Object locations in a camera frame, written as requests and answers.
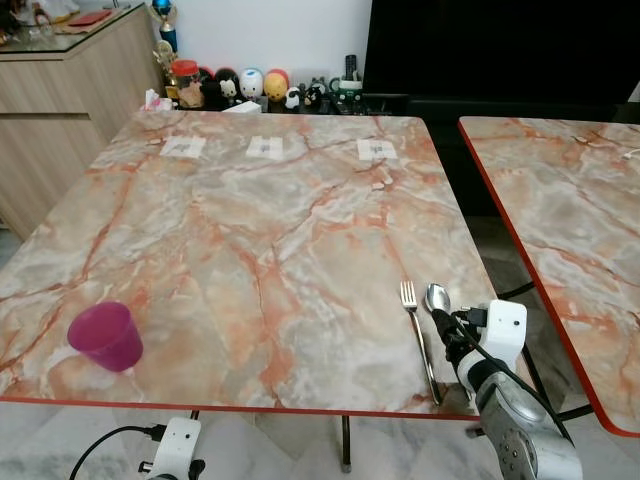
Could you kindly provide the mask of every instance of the fork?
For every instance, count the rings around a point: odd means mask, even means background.
[[[416,291],[413,288],[413,282],[400,282],[400,299],[402,300],[402,306],[409,312],[413,327],[418,337],[418,343],[420,344],[420,353],[422,354],[422,363],[424,364],[424,370],[427,374],[427,380],[429,388],[431,389],[431,395],[433,396],[433,403],[439,406],[442,403],[442,397],[440,396],[440,390],[436,378],[433,375],[433,368],[427,355],[427,350],[424,346],[424,338],[422,337],[422,331],[420,330],[420,324],[418,323],[418,316],[416,311],[418,310],[418,302],[416,300]]]

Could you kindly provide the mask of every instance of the white wall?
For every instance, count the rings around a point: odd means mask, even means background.
[[[371,1],[174,0],[179,53],[213,70],[282,68],[296,82],[311,72],[342,75],[345,55],[355,53],[362,73]]]

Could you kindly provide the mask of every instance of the silver spoon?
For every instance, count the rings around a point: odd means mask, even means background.
[[[424,296],[424,301],[427,304],[429,313],[434,310],[444,310],[447,313],[451,313],[451,300],[449,300],[449,294],[447,290],[437,283],[430,283],[427,287],[427,293]]]

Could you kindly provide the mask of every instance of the floor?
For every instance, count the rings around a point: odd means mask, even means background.
[[[478,250],[497,291],[528,281],[499,219],[468,218]],[[19,242],[0,230],[0,267]],[[528,309],[528,343],[556,408],[586,400],[540,299],[517,299]],[[166,423],[188,412],[58,407],[0,403],[0,479],[66,480],[93,441],[122,425]],[[207,468],[201,480],[500,479],[486,438],[469,439],[464,422],[352,418],[353,471],[340,469],[339,418],[305,415],[202,413],[197,458]],[[640,480],[640,439],[615,437],[594,415],[567,423],[582,460],[585,480]],[[123,433],[102,444],[78,480],[134,480],[157,444],[139,433]]]

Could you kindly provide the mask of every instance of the jar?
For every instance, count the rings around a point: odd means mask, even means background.
[[[171,64],[176,77],[178,99],[182,108],[199,108],[204,105],[204,95],[200,91],[200,69],[193,60],[176,60]]]

